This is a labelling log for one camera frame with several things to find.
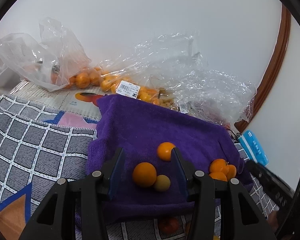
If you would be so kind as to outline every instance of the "blue package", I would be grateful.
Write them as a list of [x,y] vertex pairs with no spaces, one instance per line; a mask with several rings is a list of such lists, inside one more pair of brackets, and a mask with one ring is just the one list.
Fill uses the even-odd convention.
[[239,137],[238,140],[250,160],[254,160],[255,162],[260,163],[263,166],[266,166],[269,163],[264,150],[262,149],[257,137],[253,132],[247,130],[243,135]]

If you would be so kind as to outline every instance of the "purple towel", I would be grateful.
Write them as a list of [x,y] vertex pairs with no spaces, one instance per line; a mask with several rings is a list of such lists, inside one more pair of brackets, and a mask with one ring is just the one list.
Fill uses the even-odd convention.
[[[87,174],[100,169],[117,147],[123,147],[126,152],[117,194],[104,205],[106,223],[191,211],[193,203],[187,203],[179,192],[174,167],[157,157],[156,149],[162,142],[172,142],[186,160],[204,172],[209,172],[213,160],[226,159],[237,167],[237,178],[251,190],[250,173],[243,168],[244,161],[223,127],[120,95],[100,98],[98,105],[102,118],[97,126],[98,139],[89,145]],[[157,175],[170,178],[168,191],[159,193],[133,183],[133,169],[141,162],[152,163]]]

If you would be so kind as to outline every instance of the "barcode sticker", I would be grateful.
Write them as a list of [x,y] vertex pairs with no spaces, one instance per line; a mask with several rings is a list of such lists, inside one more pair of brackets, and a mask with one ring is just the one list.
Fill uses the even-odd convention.
[[122,80],[117,88],[116,93],[130,98],[137,98],[139,90],[139,86]]
[[187,114],[187,113],[189,113],[189,110],[188,110],[186,104],[179,104],[179,108],[180,108],[180,112],[181,112],[182,114]]

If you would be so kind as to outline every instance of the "brown wooden frame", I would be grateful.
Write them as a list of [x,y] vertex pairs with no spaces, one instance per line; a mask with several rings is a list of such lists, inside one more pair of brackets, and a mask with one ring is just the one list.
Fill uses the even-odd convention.
[[[290,26],[291,26],[291,14],[284,5],[282,5],[281,12],[281,22],[277,38],[277,43],[274,47],[274,52],[272,54],[269,65],[266,72],[262,78],[262,81],[257,89],[257,94],[253,101],[253,114],[250,121],[255,117],[257,112],[260,110],[263,102],[266,100],[268,94],[270,93],[274,82],[279,74],[281,65],[286,54],[287,44],[290,36]],[[234,126],[242,133],[248,126],[248,122],[242,120],[236,122]]]

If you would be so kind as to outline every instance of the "silver bolt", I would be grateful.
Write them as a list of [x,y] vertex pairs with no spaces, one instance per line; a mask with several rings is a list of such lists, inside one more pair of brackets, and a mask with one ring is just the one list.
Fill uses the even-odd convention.
[[59,185],[65,184],[66,183],[66,179],[65,178],[60,178],[60,179],[57,180],[57,183]]
[[196,176],[198,176],[198,177],[203,177],[204,176],[204,172],[203,171],[196,171],[194,174]]
[[93,173],[92,173],[92,176],[93,177],[99,177],[101,175],[101,171],[94,171]]
[[236,179],[236,178],[232,178],[232,179],[230,180],[230,182],[231,182],[232,184],[235,184],[235,185],[238,185],[238,184],[239,184],[239,180]]

